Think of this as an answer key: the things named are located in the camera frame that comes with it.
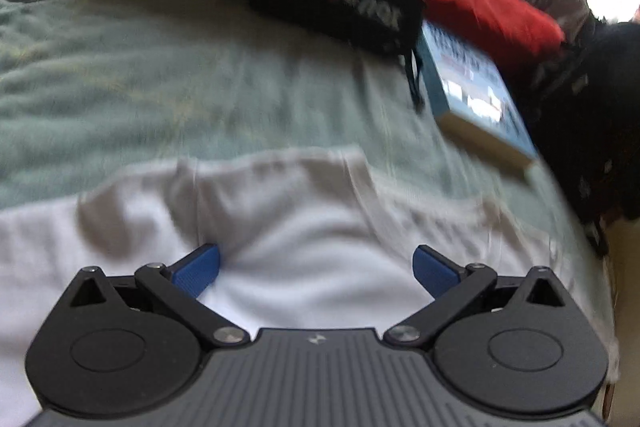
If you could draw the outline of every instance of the pillow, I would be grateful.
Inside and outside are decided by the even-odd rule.
[[[536,65],[560,50],[564,33],[524,0],[424,0],[425,17],[485,51],[503,74]]]

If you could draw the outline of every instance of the triangular cutout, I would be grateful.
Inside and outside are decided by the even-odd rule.
[[[527,302],[542,304],[543,306],[553,306],[555,308],[564,306],[562,299],[546,279],[538,279],[536,281],[529,297],[527,297]]]
[[[98,288],[97,283],[94,279],[87,279],[82,283],[78,293],[71,301],[71,307],[76,308],[78,306],[87,306],[89,304],[100,304],[103,302],[107,302],[107,299],[104,298],[100,288]]]

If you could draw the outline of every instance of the book cover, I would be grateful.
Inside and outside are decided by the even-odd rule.
[[[417,51],[431,110],[443,131],[517,168],[537,158],[498,68],[487,55],[427,21]]]

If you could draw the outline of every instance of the bed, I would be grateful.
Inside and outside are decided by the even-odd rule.
[[[493,196],[561,245],[563,280],[610,353],[606,275],[542,163],[500,171],[416,114],[402,68],[245,0],[0,0],[0,206],[95,187],[174,156],[357,144],[386,176]]]

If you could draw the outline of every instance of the gray ribbed panel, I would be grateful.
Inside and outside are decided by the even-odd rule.
[[[324,341],[317,337],[322,335]],[[310,340],[319,339],[320,343]],[[32,427],[530,426],[475,411],[451,396],[417,351],[390,349],[372,330],[265,330],[219,351],[185,393],[149,413],[88,421],[46,412]],[[589,412],[541,427],[596,427]]]

